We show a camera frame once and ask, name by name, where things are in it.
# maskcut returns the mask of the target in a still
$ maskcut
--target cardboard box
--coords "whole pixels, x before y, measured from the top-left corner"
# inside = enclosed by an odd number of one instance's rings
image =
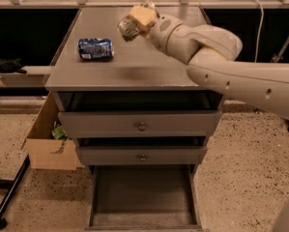
[[[80,166],[72,140],[55,140],[51,135],[58,107],[49,93],[26,138],[31,168],[75,170]]]

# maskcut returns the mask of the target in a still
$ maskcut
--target drawer knob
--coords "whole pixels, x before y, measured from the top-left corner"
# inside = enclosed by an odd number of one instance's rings
[[[141,162],[145,162],[147,159],[147,157],[145,155],[138,155],[137,157]]]
[[[138,125],[138,130],[139,130],[139,131],[144,131],[144,130],[146,130],[146,126],[145,126],[145,124],[144,124],[143,122],[141,122],[141,123]]]

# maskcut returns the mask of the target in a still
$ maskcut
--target metal tabletop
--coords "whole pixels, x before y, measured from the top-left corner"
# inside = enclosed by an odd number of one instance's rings
[[[82,9],[45,88],[50,91],[202,89],[188,78],[184,64],[159,52],[144,38],[124,41],[117,24],[130,9]],[[158,11],[175,15],[189,26],[206,23],[197,7],[160,7]],[[81,38],[109,38],[114,58],[109,62],[81,60],[77,50]]]

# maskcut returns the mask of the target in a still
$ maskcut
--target floor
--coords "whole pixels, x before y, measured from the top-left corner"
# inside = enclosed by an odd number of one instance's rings
[[[25,137],[39,109],[0,109],[0,179],[11,180],[27,156]],[[227,101],[208,149],[194,178],[203,228],[270,231],[289,198],[289,132],[284,120]],[[4,215],[8,226],[2,231],[82,231],[90,216],[91,189],[84,168],[29,168]]]

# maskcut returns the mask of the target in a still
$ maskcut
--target cabinet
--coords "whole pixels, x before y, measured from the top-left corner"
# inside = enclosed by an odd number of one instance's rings
[[[87,231],[198,231],[193,174],[220,119],[222,95],[192,83],[186,66],[144,39],[126,43],[116,30],[130,8],[85,8],[45,87],[89,169]],[[159,9],[190,26],[198,8]],[[109,62],[79,59],[80,38],[109,38]]]

